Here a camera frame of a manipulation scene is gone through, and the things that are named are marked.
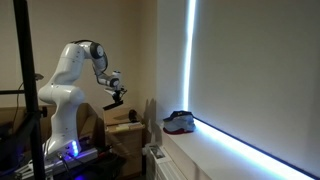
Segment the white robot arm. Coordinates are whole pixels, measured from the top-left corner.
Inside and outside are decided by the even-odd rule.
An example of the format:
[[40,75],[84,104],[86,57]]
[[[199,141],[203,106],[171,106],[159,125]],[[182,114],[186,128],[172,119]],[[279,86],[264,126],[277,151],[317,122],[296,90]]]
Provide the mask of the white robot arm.
[[86,59],[92,61],[97,83],[105,86],[105,91],[115,101],[114,105],[122,103],[121,96],[126,90],[121,84],[119,71],[114,71],[110,76],[105,74],[108,59],[104,48],[90,40],[68,43],[51,79],[38,92],[41,101],[56,106],[56,112],[51,117],[52,134],[44,146],[46,162],[56,161],[59,154],[78,156],[81,152],[76,115],[85,95],[73,83],[80,77]]

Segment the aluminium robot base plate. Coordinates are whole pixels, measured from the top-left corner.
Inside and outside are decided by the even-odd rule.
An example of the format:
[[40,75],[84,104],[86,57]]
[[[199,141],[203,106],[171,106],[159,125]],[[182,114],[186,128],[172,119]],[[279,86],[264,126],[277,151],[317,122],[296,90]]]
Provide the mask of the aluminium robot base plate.
[[[53,161],[47,161],[44,165],[45,177],[53,178],[55,175],[67,172],[68,170],[86,165],[98,157],[96,148],[91,148],[82,152],[56,153]],[[15,172],[16,180],[35,180],[34,163],[29,160],[24,166],[18,168]]]

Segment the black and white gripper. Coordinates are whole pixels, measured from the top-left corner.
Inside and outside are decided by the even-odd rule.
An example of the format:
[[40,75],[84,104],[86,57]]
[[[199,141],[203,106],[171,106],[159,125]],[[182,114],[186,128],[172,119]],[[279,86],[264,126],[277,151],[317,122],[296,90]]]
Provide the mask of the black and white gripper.
[[120,88],[119,90],[105,88],[104,91],[110,94],[115,102],[120,102],[122,100],[122,96],[127,92],[125,88]]

